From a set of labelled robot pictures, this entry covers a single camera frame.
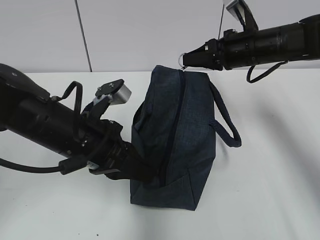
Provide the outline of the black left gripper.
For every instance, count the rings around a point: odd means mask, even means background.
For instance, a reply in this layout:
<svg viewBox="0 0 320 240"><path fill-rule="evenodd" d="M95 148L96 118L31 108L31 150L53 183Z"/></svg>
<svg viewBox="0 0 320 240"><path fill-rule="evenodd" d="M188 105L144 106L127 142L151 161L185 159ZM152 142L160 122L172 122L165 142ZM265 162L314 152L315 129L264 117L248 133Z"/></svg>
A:
<svg viewBox="0 0 320 240"><path fill-rule="evenodd" d="M93 175L105 175L111 180L135 180L150 183L157 170L148 165L134 146L122 140L123 127L115 121L103 120L106 132L102 139L89 140L88 153L72 157L72 171L85 167Z"/></svg>

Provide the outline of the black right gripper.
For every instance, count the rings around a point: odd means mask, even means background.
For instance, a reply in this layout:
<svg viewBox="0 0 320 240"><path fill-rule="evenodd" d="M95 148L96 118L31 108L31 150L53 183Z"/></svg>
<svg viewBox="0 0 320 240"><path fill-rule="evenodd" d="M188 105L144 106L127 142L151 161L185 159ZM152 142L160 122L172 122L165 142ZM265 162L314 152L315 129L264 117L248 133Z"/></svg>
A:
<svg viewBox="0 0 320 240"><path fill-rule="evenodd" d="M220 39L210 39L201 47L183 55L183 65L213 71L256 66L254 54L257 31L226 30Z"/></svg>

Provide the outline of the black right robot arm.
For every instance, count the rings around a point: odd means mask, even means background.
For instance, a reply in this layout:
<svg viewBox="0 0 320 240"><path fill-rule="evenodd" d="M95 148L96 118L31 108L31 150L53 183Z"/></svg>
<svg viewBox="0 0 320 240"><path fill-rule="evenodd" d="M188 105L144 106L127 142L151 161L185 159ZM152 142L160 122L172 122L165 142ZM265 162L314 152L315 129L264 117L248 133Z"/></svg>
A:
<svg viewBox="0 0 320 240"><path fill-rule="evenodd" d="M263 30L224 31L185 53L183 65L221 71L278 62L320 58L320 16L313 15L292 24Z"/></svg>

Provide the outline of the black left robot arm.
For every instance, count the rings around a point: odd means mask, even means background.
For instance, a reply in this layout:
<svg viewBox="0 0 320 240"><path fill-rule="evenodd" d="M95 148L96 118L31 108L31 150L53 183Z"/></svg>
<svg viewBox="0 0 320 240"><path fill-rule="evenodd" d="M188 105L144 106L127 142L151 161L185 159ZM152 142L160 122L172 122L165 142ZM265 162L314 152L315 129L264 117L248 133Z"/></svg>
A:
<svg viewBox="0 0 320 240"><path fill-rule="evenodd" d="M83 86L73 81L62 96L52 96L27 75L0 66L0 129L14 132L64 156L55 167L34 167L5 159L2 167L33 174L72 172L88 168L93 175L112 180L148 183L156 170L121 137L122 126L102 119L108 107L125 104L131 91L119 79L99 87L95 97L82 107Z"/></svg>

